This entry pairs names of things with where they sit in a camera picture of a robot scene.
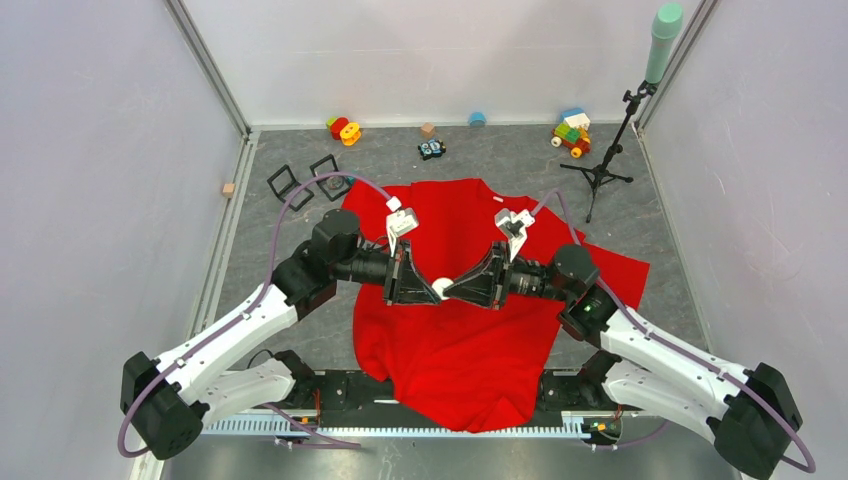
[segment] black tripod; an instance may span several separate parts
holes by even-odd
[[[624,129],[627,127],[627,124],[630,123],[630,117],[636,114],[639,110],[639,104],[642,102],[642,99],[653,95],[657,91],[657,85],[654,83],[648,83],[646,81],[642,81],[642,84],[639,85],[639,89],[636,91],[636,95],[633,95],[630,90],[624,93],[623,102],[630,102],[627,105],[627,115],[624,117],[624,121],[621,122],[621,128],[618,129],[618,134],[615,136],[615,140],[612,141],[612,145],[607,149],[607,153],[604,154],[604,161],[595,165],[592,168],[586,167],[578,167],[576,165],[565,165],[561,163],[559,166],[562,168],[567,168],[569,170],[577,170],[583,174],[583,177],[586,178],[586,181],[589,182],[589,188],[592,189],[592,205],[589,206],[589,214],[586,215],[586,223],[592,221],[592,210],[595,208],[595,196],[598,194],[598,189],[601,188],[602,185],[606,185],[613,180],[624,180],[624,183],[630,183],[633,181],[633,177],[625,177],[623,175],[616,175],[614,173],[610,173],[607,170],[610,162],[612,161],[612,157],[617,153],[621,153],[624,148],[618,142],[621,140],[621,135],[624,133]]]

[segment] white wall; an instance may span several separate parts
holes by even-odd
[[[646,132],[716,350],[784,373],[821,480],[848,471],[846,22],[722,2]]]
[[[620,120],[665,1],[185,3],[251,124],[321,125]]]
[[[163,2],[3,2],[0,48],[0,478],[125,478],[123,362],[187,333],[239,138]]]

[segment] concrete floor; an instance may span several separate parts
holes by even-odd
[[[550,126],[440,127],[438,138],[448,146],[440,159],[422,162],[416,150],[421,141],[417,128],[366,129],[353,147],[344,147],[326,130],[263,132],[247,185],[244,205],[233,243],[218,306],[222,316],[244,300],[261,283],[267,267],[271,228],[281,203],[265,179],[284,164],[305,181],[309,165],[328,153],[342,170],[365,175],[378,184],[408,184],[420,180],[480,177],[504,195],[540,198],[560,187],[587,241],[646,261],[651,272],[640,312],[672,334],[700,348],[704,335],[696,318],[663,211],[651,181],[648,165],[632,131],[625,133],[624,152],[616,156],[611,170],[635,177],[631,184],[614,182],[601,188],[592,223],[583,222],[589,207],[589,188],[579,172],[559,167],[561,162],[593,166],[600,162],[617,125],[593,124],[592,153],[579,160],[563,147],[550,145]],[[308,238],[323,213],[337,208],[314,188],[315,197],[283,224],[277,260],[291,254]],[[556,213],[559,206],[549,205]],[[268,339],[260,347],[272,351],[293,349],[315,369],[356,369],[351,340],[351,312],[358,286],[339,282],[338,295],[303,322]],[[549,368],[579,367],[592,347],[560,332],[551,351]],[[244,367],[242,360],[236,367]]]

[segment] black frame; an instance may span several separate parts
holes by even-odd
[[[318,160],[317,162],[315,162],[315,163],[313,163],[312,165],[309,166],[309,170],[312,171],[312,176],[317,177],[318,172],[316,172],[315,170],[317,170],[318,167],[320,167],[321,165],[323,165],[327,162],[333,163],[333,170],[332,170],[333,172],[340,171],[339,170],[339,164],[336,163],[336,157],[333,156],[333,154],[331,153],[331,154],[327,155],[326,157],[322,158],[321,160]],[[324,184],[327,182],[327,180],[329,180],[329,179],[325,178],[324,180],[319,180],[318,181],[318,188],[320,188],[321,191],[324,192],[324,195],[326,195],[327,198],[329,198],[331,202],[335,202],[336,200],[342,198],[351,189],[350,182],[348,182],[347,179],[345,178],[344,184],[346,185],[346,187],[340,189],[335,194],[331,194],[330,191],[324,186]]]
[[[277,177],[279,177],[285,172],[289,173],[289,178],[291,178],[291,180],[289,181],[289,183],[286,184],[285,187],[283,187],[282,190],[278,191],[276,188],[274,188],[274,180],[276,180]],[[277,197],[277,199],[283,203],[285,203],[286,201],[286,195],[288,195],[289,192],[300,186],[300,182],[298,182],[297,179],[294,178],[294,172],[291,171],[291,167],[289,167],[288,164],[283,165],[282,168],[274,172],[274,174],[268,177],[268,179],[265,181],[268,183],[268,186],[271,187],[271,191],[274,192],[274,196]],[[306,188],[304,191],[306,192],[306,198],[304,198],[303,201],[298,204],[292,203],[291,205],[291,209],[295,212],[299,212],[300,209],[303,208],[303,206],[306,205],[306,203],[312,200],[312,197],[315,196],[315,194],[312,193],[312,190],[308,188]]]

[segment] red shirt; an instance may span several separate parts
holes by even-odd
[[[505,237],[494,217],[506,207],[532,210],[536,200],[504,197],[479,179],[419,182],[388,187],[420,226],[410,240],[415,265],[432,284],[471,269]],[[359,215],[363,234],[386,233],[385,200],[357,183],[343,208]],[[520,254],[547,264],[573,243],[565,223],[547,208],[527,228]],[[582,241],[584,235],[579,233]],[[649,265],[585,245],[602,278],[630,306],[638,307]],[[510,295],[498,311],[459,300],[440,305],[386,306],[382,287],[363,285],[353,311],[353,342],[359,365],[378,380],[391,378],[402,404],[452,429],[481,432],[530,420],[539,375],[560,328],[563,304]]]

